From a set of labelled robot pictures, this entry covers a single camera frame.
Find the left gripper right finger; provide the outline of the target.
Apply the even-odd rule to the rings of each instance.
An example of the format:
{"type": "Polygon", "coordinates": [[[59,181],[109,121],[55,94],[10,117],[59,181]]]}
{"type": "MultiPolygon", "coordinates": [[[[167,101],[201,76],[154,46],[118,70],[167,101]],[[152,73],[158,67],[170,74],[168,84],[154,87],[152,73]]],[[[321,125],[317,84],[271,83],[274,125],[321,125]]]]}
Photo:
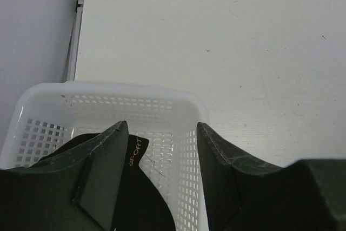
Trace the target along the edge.
{"type": "Polygon", "coordinates": [[[263,161],[197,124],[210,230],[345,230],[345,160],[263,161]]]}

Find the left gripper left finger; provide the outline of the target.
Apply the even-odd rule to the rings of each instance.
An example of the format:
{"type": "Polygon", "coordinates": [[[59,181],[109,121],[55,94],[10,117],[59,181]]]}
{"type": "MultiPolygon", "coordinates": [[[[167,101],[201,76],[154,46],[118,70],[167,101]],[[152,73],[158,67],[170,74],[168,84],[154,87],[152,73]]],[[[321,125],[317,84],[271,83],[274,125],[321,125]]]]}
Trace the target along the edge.
{"type": "Polygon", "coordinates": [[[128,138],[120,121],[1,170],[1,230],[112,230],[128,138]]]}

